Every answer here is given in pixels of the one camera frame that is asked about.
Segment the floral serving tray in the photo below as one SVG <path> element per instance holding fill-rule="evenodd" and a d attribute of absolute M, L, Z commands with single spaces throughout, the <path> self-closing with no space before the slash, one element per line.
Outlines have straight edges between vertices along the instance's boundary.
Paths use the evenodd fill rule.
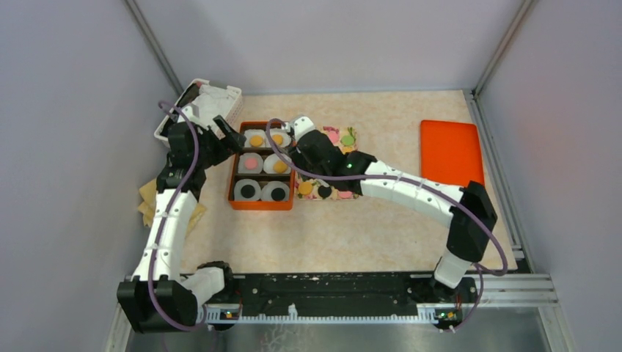
<path fill-rule="evenodd" d="M 327 135 L 327 133 L 329 131 L 338 131 L 340 133 L 340 140 L 344 135 L 352 135 L 355 139 L 356 139 L 356 143 L 351 146 L 351 147 L 344 147 L 340 140 L 337 144 L 333 144 L 334 146 L 338 147 L 343 153 L 349 153 L 349 152 L 353 152 L 355 150 L 358 149 L 358 145 L 357 145 L 357 140 L 358 140 L 358 136 L 357 136 L 357 131 L 354 127 L 352 126 L 346 126 L 346 127 L 332 127 L 332 126 L 322 126 L 320 128 L 321 133 Z M 313 192 L 310 195 L 307 196 L 301 196 L 298 193 L 298 185 L 304 181 L 310 181 L 312 182 L 314 188 L 313 188 Z M 318 196 L 318 187 L 319 186 L 329 186 L 332 188 L 332 196 L 329 199 L 321 199 Z M 323 184 L 321 181 L 319 180 L 315 180 L 315 179 L 311 179 L 305 176 L 301 176 L 300 174 L 296 173 L 296 179 L 294 182 L 294 195 L 295 197 L 297 197 L 300 200 L 310 200 L 310 201 L 324 201 L 324 200 L 329 200 L 329 201 L 347 201 L 347 200 L 354 200 L 358 197 L 358 195 L 353 194 L 353 198 L 352 199 L 339 199 L 337 193 L 339 192 L 339 190 L 337 190 L 335 187 L 330 186 L 328 184 Z"/>

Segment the orange cookie box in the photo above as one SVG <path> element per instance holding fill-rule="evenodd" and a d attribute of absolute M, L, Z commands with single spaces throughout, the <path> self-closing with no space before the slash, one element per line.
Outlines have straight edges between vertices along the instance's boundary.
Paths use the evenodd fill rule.
<path fill-rule="evenodd" d="M 266 121 L 246 121 L 242 122 L 240 126 L 240 133 L 244 134 L 248 129 L 261 129 L 266 132 Z M 260 174 L 241 174 L 237 173 L 238 161 L 240 155 L 244 153 L 257 153 L 262 156 L 263 160 L 270 154 L 274 154 L 274 151 L 270 148 L 268 140 L 266 139 L 266 146 L 262 148 L 243 148 L 241 154 L 234 158 L 233 166 L 230 174 L 230 185 L 227 191 L 227 200 L 234 210 L 291 210 L 293 207 L 293 186 L 295 173 L 291 169 L 291 172 L 286 175 L 270 175 L 262 171 Z M 285 202 L 263 202 L 260 199 L 254 202 L 236 202 L 233 200 L 233 187 L 235 183 L 241 179 L 253 179 L 256 180 L 261 188 L 264 187 L 270 181 L 281 181 L 287 183 L 290 186 L 289 200 Z"/>

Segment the orange box lid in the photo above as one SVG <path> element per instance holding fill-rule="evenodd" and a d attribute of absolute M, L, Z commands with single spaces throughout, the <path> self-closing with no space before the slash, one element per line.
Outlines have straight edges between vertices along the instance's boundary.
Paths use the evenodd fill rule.
<path fill-rule="evenodd" d="M 484 185 L 484 165 L 476 125 L 423 120 L 420 123 L 421 176 L 439 183 Z"/>

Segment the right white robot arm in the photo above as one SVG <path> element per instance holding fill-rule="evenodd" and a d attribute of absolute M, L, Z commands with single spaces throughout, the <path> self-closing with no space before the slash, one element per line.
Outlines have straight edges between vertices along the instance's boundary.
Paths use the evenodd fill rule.
<path fill-rule="evenodd" d="M 448 228 L 430 292 L 440 302 L 449 302 L 459 294 L 459 282 L 483 259 L 497 223 L 484 185 L 475 181 L 467 186 L 436 183 L 401 172 L 373 155 L 343 152 L 306 116 L 286 123 L 285 130 L 295 142 L 288 148 L 288 156 L 304 177 L 322 180 L 338 191 L 394 202 Z"/>

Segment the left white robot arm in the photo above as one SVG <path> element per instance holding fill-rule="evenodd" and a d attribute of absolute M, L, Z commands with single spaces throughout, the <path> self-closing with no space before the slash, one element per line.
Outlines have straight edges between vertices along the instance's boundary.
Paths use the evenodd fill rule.
<path fill-rule="evenodd" d="M 245 138 L 221 116 L 207 128 L 181 120 L 168 133 L 169 152 L 156 181 L 153 224 L 141 260 L 117 288 L 117 300 L 132 329 L 141 334 L 192 331 L 207 318 L 205 304 L 226 303 L 235 294 L 233 273 L 222 261 L 189 276 L 181 257 L 206 169 L 240 153 Z"/>

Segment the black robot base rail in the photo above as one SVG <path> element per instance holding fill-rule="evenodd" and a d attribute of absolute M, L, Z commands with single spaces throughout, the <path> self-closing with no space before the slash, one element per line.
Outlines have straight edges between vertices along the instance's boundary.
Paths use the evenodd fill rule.
<path fill-rule="evenodd" d="M 448 289 L 429 272 L 235 274 L 207 305 L 244 318 L 414 317 L 434 304 L 465 307 L 477 294 L 473 278 Z"/>

